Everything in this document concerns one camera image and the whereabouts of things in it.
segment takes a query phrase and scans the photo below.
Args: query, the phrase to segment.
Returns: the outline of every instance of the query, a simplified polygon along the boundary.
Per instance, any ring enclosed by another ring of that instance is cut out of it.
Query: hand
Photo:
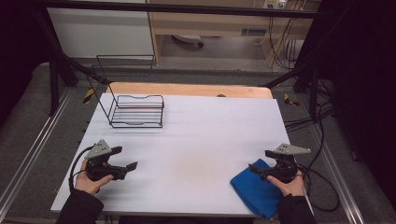
[[[87,165],[87,160],[84,160],[81,165],[81,173],[77,175],[75,189],[83,190],[91,195],[94,195],[99,191],[99,188],[107,184],[114,178],[113,175],[107,175],[98,181],[91,181],[86,174],[85,166]]]
[[[301,171],[298,171],[293,181],[285,184],[275,177],[268,175],[267,180],[277,186],[282,191],[283,196],[291,194],[292,196],[304,196],[304,180]]]

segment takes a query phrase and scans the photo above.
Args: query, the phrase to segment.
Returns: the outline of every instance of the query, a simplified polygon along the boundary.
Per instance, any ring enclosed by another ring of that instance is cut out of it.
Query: power strip
[[[287,3],[288,0],[265,0],[262,8],[283,9]]]

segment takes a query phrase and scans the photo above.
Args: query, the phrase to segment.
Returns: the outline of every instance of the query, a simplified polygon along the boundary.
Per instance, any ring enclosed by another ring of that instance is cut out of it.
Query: blue towel
[[[257,160],[253,165],[262,169],[269,167],[263,160]],[[258,217],[273,217],[276,205],[283,198],[277,187],[268,181],[261,181],[260,176],[253,174],[248,168],[234,177],[230,183],[244,204]]]

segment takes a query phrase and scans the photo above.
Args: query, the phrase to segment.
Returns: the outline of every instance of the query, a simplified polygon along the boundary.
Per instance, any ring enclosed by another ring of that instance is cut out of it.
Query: floor
[[[161,63],[153,68],[159,71],[154,74],[153,80],[257,86],[283,75],[288,70],[279,67],[269,68],[264,60],[262,50],[255,45],[256,40],[214,36],[203,36],[202,39],[205,45],[203,48],[199,48],[190,43],[180,42],[172,36],[167,36],[164,40]],[[282,59],[281,62],[287,65],[293,63],[293,61],[289,62],[286,59]],[[168,79],[162,79],[164,78],[162,77],[163,72],[166,70],[170,71],[171,74],[167,74],[169,75]],[[67,160],[73,158],[78,147],[78,139],[82,139],[84,130],[89,125],[92,111],[97,104],[94,98],[87,105],[76,103],[82,102],[89,88],[84,80],[81,80],[74,89],[63,87],[61,82],[61,92],[70,94],[70,102],[73,104],[65,104],[63,114],[56,118],[57,124],[55,127],[47,130],[49,135],[46,135],[43,142],[37,143],[37,136],[43,134],[41,133],[43,126],[46,126],[46,122],[53,121],[48,117],[48,111],[50,110],[48,72],[46,65],[35,70],[35,78],[31,85],[12,111],[8,119],[9,122],[0,130],[2,157],[12,161],[8,164],[0,164],[0,168],[3,170],[2,178],[0,178],[0,192],[11,192],[9,195],[3,194],[0,201],[0,215],[6,216],[3,223],[54,222],[56,215],[51,213],[49,207],[56,196],[56,189],[59,185],[57,183],[62,182],[63,174],[70,164],[70,161]],[[274,97],[279,102],[280,111],[285,120],[306,117],[303,109],[306,94],[293,94],[291,89],[293,82],[294,79],[291,78],[272,90]],[[289,94],[292,103],[300,104],[300,106],[291,103],[285,104],[285,93]],[[353,162],[347,143],[336,121],[328,117],[324,120],[324,127],[326,131],[325,147],[330,148],[332,153],[325,153],[316,168],[330,178],[333,171],[329,172],[329,168],[332,169],[333,167],[326,163],[326,158],[329,158],[329,155],[334,156],[334,163],[342,168],[342,176],[353,196],[352,203],[357,205],[359,208],[358,215],[362,215],[363,219],[351,220],[348,218],[348,214],[356,211],[347,211],[348,207],[343,203],[337,211],[332,213],[315,210],[318,222],[396,223],[395,211],[389,207],[387,199],[381,194],[370,172],[364,164]],[[72,133],[67,133],[65,130],[71,130]],[[296,146],[317,148],[318,132],[318,125],[308,126],[300,131],[290,132],[290,141]],[[38,148],[36,154],[32,152],[34,147]],[[24,160],[26,155],[31,155],[31,158],[34,159],[31,165],[23,167],[24,164],[29,164]],[[298,158],[298,160],[304,161],[307,158]],[[26,175],[15,176],[19,169],[25,169]],[[14,186],[19,187],[10,191],[9,187]],[[323,187],[326,184],[319,180],[316,186],[321,186],[321,188],[316,188],[316,191],[313,191],[316,196],[312,199],[312,202],[333,206],[332,191]]]

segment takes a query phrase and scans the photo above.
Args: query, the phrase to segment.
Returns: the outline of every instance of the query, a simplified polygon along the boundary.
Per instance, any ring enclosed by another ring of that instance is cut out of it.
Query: person
[[[56,224],[94,224],[103,210],[103,203],[93,195],[113,179],[113,176],[107,175],[98,181],[91,181],[84,171],[86,163],[87,161],[84,161],[81,165],[75,188],[64,204]],[[281,224],[317,223],[304,196],[304,181],[300,171],[288,184],[270,175],[267,179],[277,186],[284,196],[277,205]]]

